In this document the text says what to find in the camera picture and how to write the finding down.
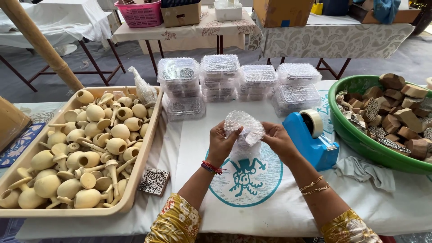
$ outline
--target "floral print sleeve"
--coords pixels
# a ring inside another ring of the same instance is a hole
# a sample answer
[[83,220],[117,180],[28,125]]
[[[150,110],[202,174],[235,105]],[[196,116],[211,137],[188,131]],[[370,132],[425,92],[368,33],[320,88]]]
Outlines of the floral print sleeve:
[[198,234],[201,216],[179,194],[172,193],[150,227],[145,243],[192,243]]
[[352,209],[325,224],[321,233],[326,243],[382,243]]

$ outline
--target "tape dispenser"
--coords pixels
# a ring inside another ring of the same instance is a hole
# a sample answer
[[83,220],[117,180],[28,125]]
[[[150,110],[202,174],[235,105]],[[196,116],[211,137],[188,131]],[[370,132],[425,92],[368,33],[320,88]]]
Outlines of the tape dispenser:
[[282,125],[299,152],[317,171],[330,169],[336,164],[339,145],[324,134],[319,113],[313,109],[289,114]]

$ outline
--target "teal circle print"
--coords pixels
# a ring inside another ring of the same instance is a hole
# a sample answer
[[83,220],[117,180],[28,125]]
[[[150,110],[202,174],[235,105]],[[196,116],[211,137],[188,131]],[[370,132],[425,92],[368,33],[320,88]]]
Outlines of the teal circle print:
[[225,169],[223,174],[215,175],[209,189],[220,201],[233,207],[265,202],[282,181],[282,162],[266,143],[261,144],[261,158],[237,162],[228,158],[221,168]]

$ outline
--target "gray floor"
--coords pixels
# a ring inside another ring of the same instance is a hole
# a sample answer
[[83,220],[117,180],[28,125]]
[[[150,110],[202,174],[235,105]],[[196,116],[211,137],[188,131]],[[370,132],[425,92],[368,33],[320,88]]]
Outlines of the gray floor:
[[[425,84],[425,79],[432,76],[432,37],[410,37],[390,59],[353,59],[351,60],[343,77],[358,74],[381,75],[384,73],[395,73],[402,75],[405,80]],[[104,50],[100,42],[86,44],[101,70],[112,70],[117,61],[111,50]],[[150,84],[156,84],[156,75],[153,70],[149,55],[144,55],[138,42],[122,42],[116,48],[120,59],[126,68],[134,66],[141,77]],[[200,61],[203,55],[216,54],[216,49],[195,49],[191,51],[166,52],[165,57],[192,57]],[[237,54],[240,64],[265,64],[266,59],[258,60],[259,51],[245,51],[235,47],[225,48],[224,54]],[[31,78],[45,65],[45,61],[38,55],[32,55],[25,49],[0,46],[0,55],[14,66],[25,78]],[[95,70],[89,62],[82,48],[68,56],[65,61],[74,71]],[[285,62],[306,62],[316,65],[318,58],[286,58]],[[89,66],[83,67],[83,61],[88,61]],[[280,58],[272,58],[275,67],[279,64]],[[330,59],[327,63],[338,71],[345,59]],[[331,80],[334,77],[328,71],[322,71],[324,80]],[[67,101],[72,95],[68,87],[57,75],[42,75],[32,84],[38,90],[37,93],[28,88],[10,69],[3,63],[0,64],[0,96],[3,96],[12,103],[18,102],[55,102]],[[84,86],[103,86],[103,82],[97,74],[77,75]],[[111,86],[133,85],[133,75],[119,71],[111,80]]]

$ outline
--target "wooden pole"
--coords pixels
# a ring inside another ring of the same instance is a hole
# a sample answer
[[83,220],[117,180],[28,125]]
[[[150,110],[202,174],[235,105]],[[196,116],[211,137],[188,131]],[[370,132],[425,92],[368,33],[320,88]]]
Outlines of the wooden pole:
[[0,8],[70,89],[76,92],[84,88],[67,63],[63,61],[25,12],[18,0],[0,0]]

